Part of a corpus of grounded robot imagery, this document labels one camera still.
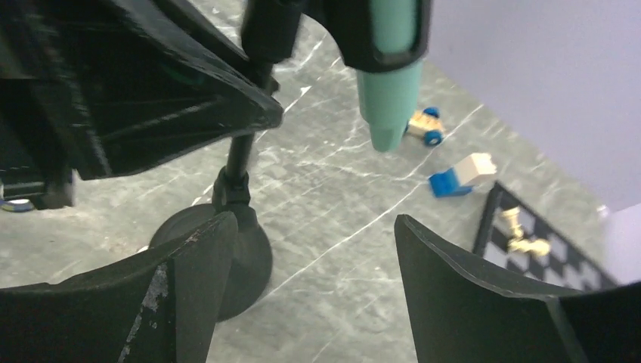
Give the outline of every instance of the blue wheel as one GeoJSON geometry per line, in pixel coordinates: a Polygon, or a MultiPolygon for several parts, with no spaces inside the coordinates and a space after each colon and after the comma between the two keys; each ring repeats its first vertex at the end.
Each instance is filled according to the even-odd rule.
{"type": "Polygon", "coordinates": [[[438,130],[432,130],[425,133],[423,143],[426,146],[436,146],[443,142],[443,134],[438,130]]]}
{"type": "Polygon", "coordinates": [[[425,115],[430,115],[432,117],[435,117],[436,119],[441,118],[441,113],[438,111],[438,108],[436,107],[427,107],[425,110],[423,110],[423,113],[425,115]]]}
{"type": "Polygon", "coordinates": [[[0,200],[0,209],[11,213],[25,213],[31,212],[35,207],[27,199],[10,201],[0,200]]]}

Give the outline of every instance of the gray floor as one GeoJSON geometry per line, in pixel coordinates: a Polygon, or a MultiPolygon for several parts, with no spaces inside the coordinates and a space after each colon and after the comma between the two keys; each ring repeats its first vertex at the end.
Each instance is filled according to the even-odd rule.
{"type": "MultiPolygon", "coordinates": [[[[221,3],[199,6],[233,30],[240,6],[221,3]]],[[[277,78],[286,119],[260,134],[251,183],[274,274],[260,302],[217,326],[210,361],[415,362],[392,226],[410,214],[470,249],[488,186],[436,200],[426,178],[472,152],[492,153],[502,182],[602,261],[601,203],[431,64],[420,106],[439,106],[449,135],[433,149],[408,138],[391,154],[371,148],[353,73],[317,24],[305,23],[277,78]]],[[[83,182],[73,209],[2,213],[0,286],[58,282],[135,253],[171,214],[207,202],[227,147],[83,182]]]]}

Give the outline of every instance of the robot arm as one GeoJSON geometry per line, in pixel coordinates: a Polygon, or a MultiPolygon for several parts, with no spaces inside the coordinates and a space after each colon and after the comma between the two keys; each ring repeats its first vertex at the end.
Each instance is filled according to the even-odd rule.
{"type": "Polygon", "coordinates": [[[303,14],[358,71],[373,145],[391,150],[416,107],[430,7],[248,0],[241,51],[187,0],[0,2],[0,197],[71,206],[73,170],[134,175],[278,127],[271,66],[291,57],[303,14]]]}

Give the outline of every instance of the chess piece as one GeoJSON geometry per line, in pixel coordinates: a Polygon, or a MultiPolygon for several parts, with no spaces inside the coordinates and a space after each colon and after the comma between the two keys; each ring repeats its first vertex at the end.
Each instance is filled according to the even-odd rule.
{"type": "Polygon", "coordinates": [[[512,239],[508,243],[508,251],[518,251],[523,253],[530,252],[539,257],[543,257],[550,253],[550,242],[541,238],[538,238],[534,241],[525,239],[512,239]]]}
{"type": "Polygon", "coordinates": [[[523,239],[523,236],[525,233],[523,232],[523,228],[519,224],[519,213],[521,210],[518,207],[504,210],[501,215],[505,220],[507,220],[509,224],[509,229],[512,231],[512,239],[513,240],[521,240],[523,239]]]}

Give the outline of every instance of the checkered board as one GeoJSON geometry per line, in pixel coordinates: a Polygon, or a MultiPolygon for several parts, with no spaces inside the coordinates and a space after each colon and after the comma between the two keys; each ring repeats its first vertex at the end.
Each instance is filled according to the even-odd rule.
{"type": "Polygon", "coordinates": [[[496,183],[488,195],[473,252],[502,268],[549,284],[583,291],[616,286],[614,279],[500,183],[496,183]],[[525,238],[543,238],[550,242],[547,256],[507,251],[511,234],[500,213],[515,207],[520,209],[519,223],[525,238]]]}

